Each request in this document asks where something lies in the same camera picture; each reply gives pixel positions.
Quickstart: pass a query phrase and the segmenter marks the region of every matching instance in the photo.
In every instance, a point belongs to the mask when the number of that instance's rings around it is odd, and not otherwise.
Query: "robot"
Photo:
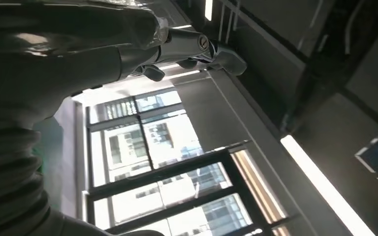
[[[233,75],[247,67],[233,50],[170,29],[148,9],[101,0],[0,1],[0,236],[109,235],[49,207],[36,172],[41,160],[31,152],[40,138],[32,125],[85,89],[130,75],[160,81],[159,62]]]

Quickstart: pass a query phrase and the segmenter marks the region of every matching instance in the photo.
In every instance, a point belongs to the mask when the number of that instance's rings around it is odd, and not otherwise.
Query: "ceiling light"
[[[212,1],[213,0],[205,0],[205,17],[209,21],[212,20]]]
[[[177,26],[177,27],[173,27],[173,29],[184,29],[184,28],[189,28],[189,27],[192,27],[192,26],[191,25]]]
[[[284,137],[281,143],[354,236],[375,236],[292,136]]]
[[[160,70],[167,70],[167,69],[171,69],[171,68],[175,68],[175,67],[179,67],[179,65],[178,64],[172,64],[172,65],[160,67],[159,69]]]

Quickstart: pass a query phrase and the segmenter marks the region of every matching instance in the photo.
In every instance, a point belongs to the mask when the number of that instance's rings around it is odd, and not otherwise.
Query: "glass pane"
[[[178,110],[178,111],[175,111],[175,112],[169,112],[169,113],[166,113],[166,114],[163,114],[163,115],[150,117],[150,118],[142,120],[142,122],[143,123],[149,123],[149,122],[158,121],[158,120],[169,118],[169,117],[175,117],[175,116],[182,115],[182,114],[185,114],[185,113],[186,113],[186,111],[184,109],[182,109],[182,110]]]
[[[151,170],[138,124],[94,132],[91,137],[95,186]]]
[[[95,208],[95,225],[102,229],[107,230],[110,226],[109,213],[108,213],[108,199],[101,199],[94,202]]]
[[[186,114],[144,124],[154,168],[203,154]]]
[[[222,236],[251,223],[238,194],[233,194],[137,230],[156,230],[165,236]]]
[[[176,91],[165,92],[153,96],[137,99],[138,111],[145,112],[151,109],[181,103]]]
[[[216,178],[205,178],[212,173]],[[182,201],[198,198],[231,186],[221,163],[212,164],[178,176],[164,179],[140,188],[112,196],[116,224],[137,219],[141,216],[180,204]],[[99,215],[95,208],[96,218]]]
[[[95,105],[90,111],[91,124],[137,113],[132,97]]]

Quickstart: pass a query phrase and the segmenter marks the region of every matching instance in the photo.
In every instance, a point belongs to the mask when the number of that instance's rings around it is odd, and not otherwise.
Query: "window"
[[[150,189],[148,191],[137,193],[137,194],[135,194],[135,197],[136,198],[142,198],[142,197],[148,196],[150,194],[158,193],[158,192],[159,192],[158,187],[155,187],[155,188],[152,188],[152,189]]]
[[[128,178],[130,176],[130,173],[121,174],[119,176],[115,176],[115,181],[119,181],[124,178]]]
[[[119,176],[119,178],[129,176],[130,173],[126,173]],[[229,180],[227,180],[227,186],[232,186]],[[166,209],[182,202],[205,196],[209,193],[210,192],[202,189],[196,189],[187,173],[163,179],[159,182],[112,196],[115,222],[121,223],[137,219],[142,215]],[[202,218],[205,220],[203,209],[199,208],[197,211],[197,214],[201,214]],[[103,218],[106,217],[106,214],[105,216],[104,214],[100,214],[95,217]],[[192,229],[197,229],[206,223],[205,221],[203,224],[192,225],[190,228],[185,228],[185,232],[192,232]]]
[[[191,235],[198,235],[203,232],[207,232],[205,235],[210,236],[222,236],[227,233],[230,233],[234,230],[240,229],[242,226],[237,225],[230,216],[230,212],[221,212],[220,214],[228,213],[226,216],[227,218],[224,219],[223,217],[219,218],[215,222],[214,219],[209,220],[207,214],[204,212],[204,208],[208,208],[209,205],[215,205],[217,202],[225,202],[225,199],[235,197],[237,194],[229,195],[222,199],[216,200],[211,203],[204,204],[200,207],[196,207],[189,211],[185,211],[178,215],[172,216],[167,218],[167,220],[161,220],[150,224],[148,226],[144,226],[137,230],[158,230],[159,232],[169,236],[191,236]],[[240,208],[244,209],[244,205],[240,202]],[[250,218],[246,216],[244,219],[248,225],[252,223]]]
[[[182,101],[176,91],[168,91],[145,98],[139,98],[137,99],[137,106],[139,111],[144,112],[181,102]]]
[[[87,125],[93,187],[119,183],[90,193],[94,210],[89,212],[95,212],[90,223],[104,230],[114,227],[118,234],[150,222],[141,229],[165,236],[222,236],[253,222],[254,227],[267,224],[257,217],[260,208],[249,189],[229,180],[225,168],[231,168],[231,179],[243,176],[226,150],[217,151],[216,159],[211,159],[214,152],[205,160],[195,158],[204,152],[180,103],[177,92],[168,89],[92,108],[97,115]],[[186,164],[174,165],[181,161]]]
[[[155,168],[173,164],[169,162],[172,159],[182,161],[203,153],[186,114],[146,123],[143,126]],[[188,155],[187,147],[197,151]]]
[[[166,185],[168,183],[173,182],[173,180],[171,178],[168,178],[168,179],[162,180],[161,182],[163,183],[163,185]]]

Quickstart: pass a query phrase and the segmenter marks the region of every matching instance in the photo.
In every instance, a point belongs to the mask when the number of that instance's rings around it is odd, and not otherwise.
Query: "ceiling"
[[[213,3],[210,21],[207,1]],[[282,130],[295,130],[343,89],[378,38],[375,0],[240,0],[237,28],[229,31],[238,0],[174,2],[209,38],[219,39],[222,20],[221,41],[228,35],[228,45],[249,65],[240,81]],[[348,55],[346,31],[351,35]]]

